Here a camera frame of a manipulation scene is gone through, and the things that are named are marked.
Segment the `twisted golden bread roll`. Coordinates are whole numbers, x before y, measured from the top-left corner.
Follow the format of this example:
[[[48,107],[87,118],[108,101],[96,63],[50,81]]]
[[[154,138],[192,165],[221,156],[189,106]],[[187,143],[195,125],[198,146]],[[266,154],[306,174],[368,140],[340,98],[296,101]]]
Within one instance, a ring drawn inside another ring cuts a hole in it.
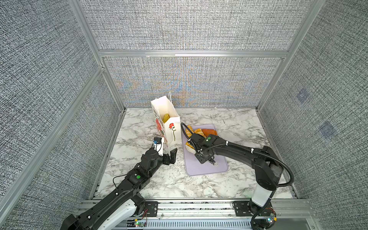
[[[196,134],[198,134],[198,135],[200,135],[200,136],[202,136],[202,137],[206,138],[206,135],[203,133],[203,131],[202,131],[202,129],[201,129],[201,128],[196,129],[196,130],[194,131],[194,133],[196,133]]]

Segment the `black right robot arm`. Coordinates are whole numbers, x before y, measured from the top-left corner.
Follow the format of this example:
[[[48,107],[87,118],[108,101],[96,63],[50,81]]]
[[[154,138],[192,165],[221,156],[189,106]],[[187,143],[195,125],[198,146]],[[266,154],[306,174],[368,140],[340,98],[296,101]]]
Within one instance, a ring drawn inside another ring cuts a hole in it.
[[[262,149],[246,147],[212,134],[207,138],[193,134],[189,137],[188,143],[194,147],[195,157],[201,164],[209,162],[215,165],[215,156],[218,155],[254,169],[256,188],[247,204],[251,214],[267,206],[268,199],[274,195],[277,188],[281,187],[279,181],[286,167],[267,146]]]

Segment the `white paper bag red flower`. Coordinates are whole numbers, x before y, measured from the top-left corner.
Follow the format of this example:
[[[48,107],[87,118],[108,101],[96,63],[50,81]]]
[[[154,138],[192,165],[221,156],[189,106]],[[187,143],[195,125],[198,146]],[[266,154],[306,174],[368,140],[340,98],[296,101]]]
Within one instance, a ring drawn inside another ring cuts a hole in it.
[[[162,96],[150,102],[156,127],[168,147],[179,144],[182,140],[181,119],[172,102],[171,93],[168,96]],[[171,118],[166,123],[163,123],[163,117],[167,113]]]

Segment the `small striped croissant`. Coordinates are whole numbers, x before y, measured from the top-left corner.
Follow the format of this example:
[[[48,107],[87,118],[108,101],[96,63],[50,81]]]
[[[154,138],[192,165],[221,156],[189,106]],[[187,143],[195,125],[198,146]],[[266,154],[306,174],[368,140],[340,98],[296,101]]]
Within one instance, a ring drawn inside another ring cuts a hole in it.
[[[192,153],[192,154],[195,154],[196,153],[194,147],[191,144],[189,144],[189,143],[186,143],[186,150],[188,152]]]

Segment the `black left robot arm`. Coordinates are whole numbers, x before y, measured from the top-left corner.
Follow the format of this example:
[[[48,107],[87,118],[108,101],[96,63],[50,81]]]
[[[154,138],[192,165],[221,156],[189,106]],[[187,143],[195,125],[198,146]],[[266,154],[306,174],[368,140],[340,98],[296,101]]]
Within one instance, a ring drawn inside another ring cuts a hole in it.
[[[110,230],[120,220],[140,215],[145,207],[145,199],[140,191],[161,167],[176,162],[177,148],[162,156],[151,147],[130,170],[115,190],[84,213],[66,217],[62,230]]]

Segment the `round golden pastry bottom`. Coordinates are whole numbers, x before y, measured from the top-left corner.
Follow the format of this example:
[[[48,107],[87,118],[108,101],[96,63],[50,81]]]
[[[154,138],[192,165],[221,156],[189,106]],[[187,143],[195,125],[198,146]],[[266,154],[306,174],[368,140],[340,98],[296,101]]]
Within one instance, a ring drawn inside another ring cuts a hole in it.
[[[170,115],[168,113],[165,114],[164,117],[163,117],[163,123],[166,123],[170,118],[171,117],[170,117]]]

